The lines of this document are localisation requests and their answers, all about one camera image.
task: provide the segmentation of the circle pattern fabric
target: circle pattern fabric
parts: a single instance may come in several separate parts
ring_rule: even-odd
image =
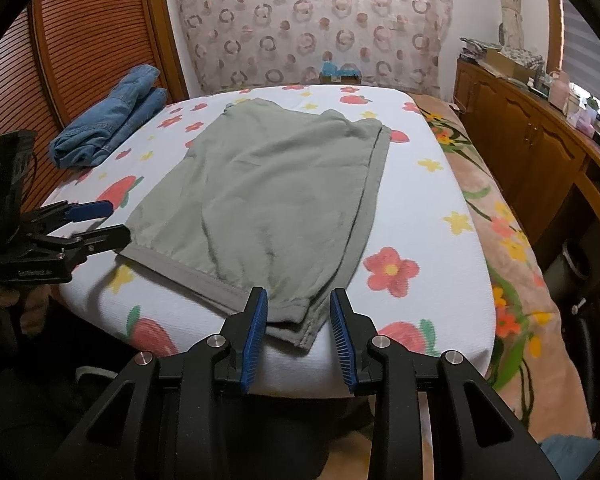
[[[437,96],[453,0],[178,0],[203,91],[318,82],[326,60],[363,83]]]

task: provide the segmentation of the cardboard box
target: cardboard box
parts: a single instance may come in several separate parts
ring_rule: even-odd
[[[523,67],[515,61],[510,60],[508,57],[504,57],[501,53],[492,48],[487,50],[487,57],[484,60],[502,75],[517,79],[524,84],[529,81],[530,77],[533,78],[536,75],[534,70]]]

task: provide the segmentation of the strawberry print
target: strawberry print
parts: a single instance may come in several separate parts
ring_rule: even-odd
[[[121,158],[126,157],[129,153],[131,153],[131,148],[125,150],[124,152],[120,152],[116,155],[116,160],[120,160]]]
[[[407,112],[417,112],[420,113],[420,109],[418,108],[418,106],[416,105],[416,103],[405,103],[404,106],[402,107],[403,110],[406,110]]]
[[[422,332],[406,321],[391,323],[380,329],[378,333],[390,337],[412,352],[424,354],[427,351],[427,341]]]
[[[111,184],[96,200],[109,200],[113,204],[113,209],[124,207],[129,200],[129,191],[135,188],[144,177],[136,178],[133,175],[121,178],[119,181]]]
[[[420,267],[413,260],[403,260],[392,247],[380,249],[378,254],[365,258],[362,262],[371,272],[366,284],[371,290],[385,290],[394,298],[404,298],[409,291],[409,279],[415,278]]]
[[[371,101],[369,99],[365,99],[363,95],[345,95],[340,98],[340,102],[346,105],[366,105]]]
[[[194,124],[190,124],[189,126],[187,126],[187,127],[186,127],[185,131],[186,131],[187,133],[189,133],[189,132],[193,132],[193,131],[195,131],[195,130],[199,130],[199,129],[200,129],[200,126],[203,126],[204,124],[205,124],[205,123],[201,123],[201,122],[197,122],[197,123],[194,123]]]
[[[409,142],[409,137],[400,130],[391,130],[391,142]]]
[[[91,171],[95,170],[95,168],[89,168],[88,170],[84,170],[80,176],[75,180],[76,184],[80,184],[85,178],[87,178],[90,174]]]
[[[163,120],[160,124],[158,124],[158,128],[166,128],[167,126],[171,126],[182,120],[181,115],[176,115],[175,117],[170,117],[169,119]]]
[[[169,334],[153,319],[140,317],[140,305],[136,305],[126,316],[126,337],[140,351],[149,351],[156,357],[167,357],[178,353]]]

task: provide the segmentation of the metal screw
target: metal screw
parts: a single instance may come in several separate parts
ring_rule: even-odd
[[[450,350],[445,354],[445,359],[453,365],[459,365],[464,361],[464,356],[458,350]]]
[[[377,335],[371,340],[371,344],[376,348],[387,348],[391,344],[391,340],[385,335]]]
[[[154,355],[151,352],[138,352],[134,357],[134,361],[140,366],[147,365],[153,360]]]
[[[206,344],[211,348],[220,348],[224,343],[226,343],[226,339],[220,334],[211,335],[206,339]]]

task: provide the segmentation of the floral bedsheet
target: floral bedsheet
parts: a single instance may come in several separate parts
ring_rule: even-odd
[[[537,441],[551,434],[591,436],[560,314],[524,231],[450,107],[430,96],[413,99],[453,169],[487,261],[496,309],[489,383]]]

